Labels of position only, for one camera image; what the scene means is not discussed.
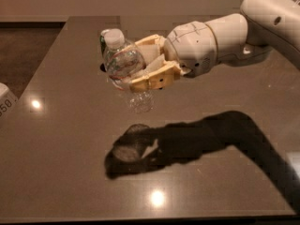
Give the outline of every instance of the robotic arm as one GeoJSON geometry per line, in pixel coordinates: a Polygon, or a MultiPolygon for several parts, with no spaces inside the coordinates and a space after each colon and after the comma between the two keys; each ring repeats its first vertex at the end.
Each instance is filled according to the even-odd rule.
{"type": "Polygon", "coordinates": [[[272,48],[300,68],[299,5],[300,0],[244,0],[240,14],[190,22],[166,38],[153,35],[136,42],[144,54],[156,45],[157,59],[148,61],[147,76],[131,79],[131,91],[158,89],[181,76],[194,78],[224,62],[258,63],[272,48]]]}

